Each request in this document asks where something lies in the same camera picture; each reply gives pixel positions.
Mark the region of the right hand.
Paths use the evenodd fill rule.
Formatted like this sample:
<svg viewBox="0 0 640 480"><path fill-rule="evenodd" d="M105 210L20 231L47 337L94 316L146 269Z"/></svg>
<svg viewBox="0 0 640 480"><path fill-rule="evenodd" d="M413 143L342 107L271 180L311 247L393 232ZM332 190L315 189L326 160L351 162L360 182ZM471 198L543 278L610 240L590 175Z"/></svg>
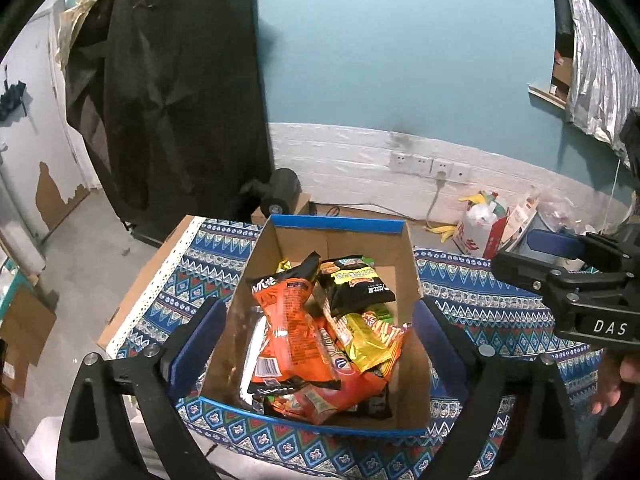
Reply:
<svg viewBox="0 0 640 480"><path fill-rule="evenodd" d="M603 353L598 369L598 388L592 397L591 413L600 414L614 406L622 395L622 383L638 385L640 360L638 353L621 356L611 350Z"/></svg>

